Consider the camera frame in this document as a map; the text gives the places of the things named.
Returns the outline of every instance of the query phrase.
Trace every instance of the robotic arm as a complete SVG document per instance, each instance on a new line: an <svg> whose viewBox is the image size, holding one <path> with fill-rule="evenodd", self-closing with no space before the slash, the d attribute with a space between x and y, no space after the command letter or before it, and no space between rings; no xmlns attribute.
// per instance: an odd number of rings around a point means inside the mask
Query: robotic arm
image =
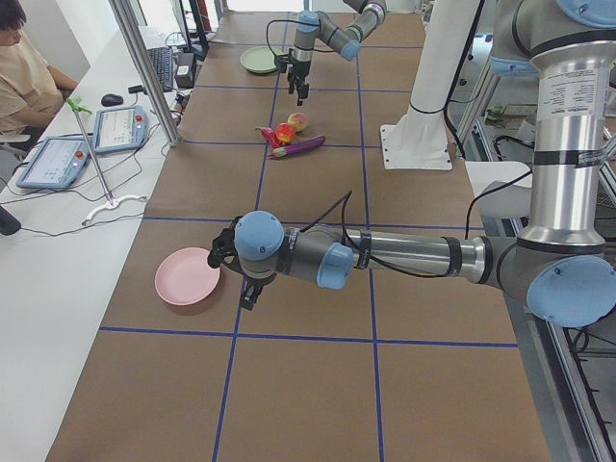
<svg viewBox="0 0 616 462"><path fill-rule="evenodd" d="M276 56L275 63L279 72L289 74L289 94L297 91L297 106L308 97L309 84L306 77L310 72L310 63L317 39L347 61L353 61L363 41L384 20L387 14L385 0L344 0L358 13L359 17L345 29L336 25L324 12L301 12L297 16L294 47L287 55Z"/></svg>
<svg viewBox="0 0 616 462"><path fill-rule="evenodd" d="M273 215L251 212L214 240L209 260L246 276L243 307L252 308L277 273L341 289L352 268L466 277L566 327L591 324L614 307L616 270L602 258L593 224L616 10L611 0L500 0L497 17L493 56L509 69L530 58L541 79L528 227L517 238L459 241L285 229Z"/></svg>

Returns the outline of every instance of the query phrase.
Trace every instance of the computer mouse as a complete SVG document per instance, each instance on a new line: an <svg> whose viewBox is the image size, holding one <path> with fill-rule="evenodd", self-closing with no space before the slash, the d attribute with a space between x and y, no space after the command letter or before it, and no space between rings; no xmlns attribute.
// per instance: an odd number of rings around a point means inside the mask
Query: computer mouse
<svg viewBox="0 0 616 462"><path fill-rule="evenodd" d="M122 104L123 102L124 102L124 98L122 98L119 94L113 94L113 93L107 93L100 100L100 104L102 104L106 108L110 106L118 106Z"/></svg>

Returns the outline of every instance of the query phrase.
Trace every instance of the keyboard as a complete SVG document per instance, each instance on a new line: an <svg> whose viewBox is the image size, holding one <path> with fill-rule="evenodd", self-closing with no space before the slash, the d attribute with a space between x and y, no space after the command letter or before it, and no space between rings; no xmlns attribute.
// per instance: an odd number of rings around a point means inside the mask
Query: keyboard
<svg viewBox="0 0 616 462"><path fill-rule="evenodd" d="M163 91L173 91L173 51L168 46L150 48L147 55Z"/></svg>

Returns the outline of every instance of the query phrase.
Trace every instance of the black hair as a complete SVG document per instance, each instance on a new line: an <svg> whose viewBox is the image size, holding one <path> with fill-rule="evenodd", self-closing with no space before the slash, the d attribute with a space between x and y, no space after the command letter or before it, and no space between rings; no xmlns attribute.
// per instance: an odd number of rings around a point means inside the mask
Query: black hair
<svg viewBox="0 0 616 462"><path fill-rule="evenodd" d="M0 0L0 31L16 31L26 23L19 0Z"/></svg>

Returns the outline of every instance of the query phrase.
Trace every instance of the person's arm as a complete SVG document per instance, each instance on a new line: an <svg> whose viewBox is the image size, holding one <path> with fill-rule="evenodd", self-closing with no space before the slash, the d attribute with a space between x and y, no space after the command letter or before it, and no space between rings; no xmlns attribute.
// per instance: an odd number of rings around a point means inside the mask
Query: person's arm
<svg viewBox="0 0 616 462"><path fill-rule="evenodd" d="M13 116L20 122L23 122L24 125L45 128L51 123L55 115L35 111L30 106L26 106L25 108L14 113Z"/></svg>
<svg viewBox="0 0 616 462"><path fill-rule="evenodd" d="M75 90L75 88L77 87L77 82L75 80L68 77L66 74L64 74L61 70L57 69L53 65L49 65L47 69L49 70L49 73L54 79L56 87L58 87L59 90Z"/></svg>

